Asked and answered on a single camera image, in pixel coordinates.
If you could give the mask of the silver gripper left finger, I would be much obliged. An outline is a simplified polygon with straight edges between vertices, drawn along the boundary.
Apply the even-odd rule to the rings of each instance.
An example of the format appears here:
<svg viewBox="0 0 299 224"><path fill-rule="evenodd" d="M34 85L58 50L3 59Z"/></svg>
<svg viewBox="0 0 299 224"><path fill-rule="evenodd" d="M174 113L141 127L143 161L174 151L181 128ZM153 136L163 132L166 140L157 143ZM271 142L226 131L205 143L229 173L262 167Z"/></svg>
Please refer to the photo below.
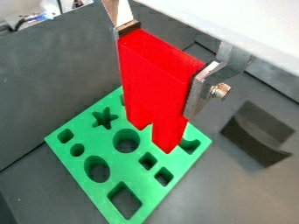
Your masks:
<svg viewBox="0 0 299 224"><path fill-rule="evenodd" d="M141 28L142 23L134 18L129 0L102 0L114 25L115 40Z"/></svg>

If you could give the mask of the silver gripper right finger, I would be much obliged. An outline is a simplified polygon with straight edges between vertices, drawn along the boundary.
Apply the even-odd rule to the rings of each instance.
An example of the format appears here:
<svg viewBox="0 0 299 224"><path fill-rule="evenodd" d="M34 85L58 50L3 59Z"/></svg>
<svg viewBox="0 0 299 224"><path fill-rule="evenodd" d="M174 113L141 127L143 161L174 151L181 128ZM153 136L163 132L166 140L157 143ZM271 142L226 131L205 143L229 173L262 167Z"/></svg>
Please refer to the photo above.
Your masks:
<svg viewBox="0 0 299 224"><path fill-rule="evenodd" d="M210 99L226 100L231 86L225 81L242 74L254 60L255 56L250 52L221 42L217 59L195 74L191 81L183 110L183 116L189 120L199 114Z"/></svg>

